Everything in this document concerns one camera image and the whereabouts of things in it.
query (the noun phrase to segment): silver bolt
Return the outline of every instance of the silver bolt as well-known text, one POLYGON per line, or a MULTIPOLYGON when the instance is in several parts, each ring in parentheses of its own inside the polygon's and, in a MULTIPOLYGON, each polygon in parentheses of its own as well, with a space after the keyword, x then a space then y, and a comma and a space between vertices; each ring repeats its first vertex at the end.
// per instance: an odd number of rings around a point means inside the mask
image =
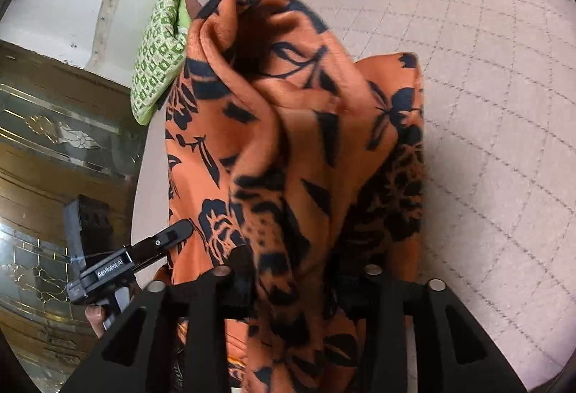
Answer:
POLYGON ((162 281, 154 280, 146 286, 146 290, 150 292, 162 292, 165 287, 166 285, 162 281))
POLYGON ((382 268, 379 267, 378 265, 374 265, 374 264, 369 264, 366 265, 364 267, 364 271, 366 271, 366 274, 368 276, 379 276, 380 274, 382 274, 382 268))
POLYGON ((428 281, 428 286, 430 286, 430 289, 435 290, 436 292, 440 292, 446 289, 446 283, 443 280, 430 280, 428 281))
POLYGON ((212 272, 214 273, 214 276, 222 278, 224 276, 228 276, 232 272, 232 268, 226 265, 219 265, 216 268, 214 268, 212 272))

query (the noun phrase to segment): orange floral fabric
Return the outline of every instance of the orange floral fabric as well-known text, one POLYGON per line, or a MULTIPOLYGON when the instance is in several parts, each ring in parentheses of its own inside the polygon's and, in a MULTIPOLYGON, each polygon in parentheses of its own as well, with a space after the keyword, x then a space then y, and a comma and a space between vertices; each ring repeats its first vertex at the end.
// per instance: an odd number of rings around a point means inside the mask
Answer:
POLYGON ((298 0, 210 0, 192 22, 166 109, 171 253, 191 281, 247 245, 254 317, 226 325, 247 391, 354 388, 362 333, 323 272, 335 249, 416 276, 422 83, 414 54, 353 63, 298 0))

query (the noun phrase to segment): orange blanket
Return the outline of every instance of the orange blanket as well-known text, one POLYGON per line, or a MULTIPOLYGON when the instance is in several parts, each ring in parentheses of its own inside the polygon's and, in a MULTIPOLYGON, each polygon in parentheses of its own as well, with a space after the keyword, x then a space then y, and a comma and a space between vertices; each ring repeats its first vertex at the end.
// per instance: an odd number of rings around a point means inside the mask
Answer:
POLYGON ((422 83, 414 54, 353 63, 298 0, 210 0, 166 110, 172 283, 248 245, 255 316, 227 324, 248 391, 353 388, 362 333, 323 284, 335 248, 417 272, 422 83))

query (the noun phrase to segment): orange cloth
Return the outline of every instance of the orange cloth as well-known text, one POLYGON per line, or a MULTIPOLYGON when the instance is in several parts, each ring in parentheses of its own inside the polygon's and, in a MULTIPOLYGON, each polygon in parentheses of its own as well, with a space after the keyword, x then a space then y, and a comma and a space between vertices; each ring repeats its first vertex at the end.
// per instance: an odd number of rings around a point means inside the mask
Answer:
POLYGON ((335 248, 381 254, 414 279, 421 128, 414 54, 352 63, 297 0, 210 0, 192 22, 166 110, 170 222, 195 227, 172 282, 249 246, 257 315, 226 325, 248 391, 353 382, 363 335, 326 291, 325 263, 335 248))

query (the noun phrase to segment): green checkered pillow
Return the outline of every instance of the green checkered pillow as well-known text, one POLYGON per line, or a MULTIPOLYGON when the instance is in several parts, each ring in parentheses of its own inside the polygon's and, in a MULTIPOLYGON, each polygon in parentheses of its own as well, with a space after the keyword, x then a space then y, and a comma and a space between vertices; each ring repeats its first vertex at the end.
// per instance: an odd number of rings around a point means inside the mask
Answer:
POLYGON ((140 125, 150 122, 155 102, 182 68, 187 30, 177 24, 179 5, 180 0, 158 1, 138 49, 130 104, 140 125))

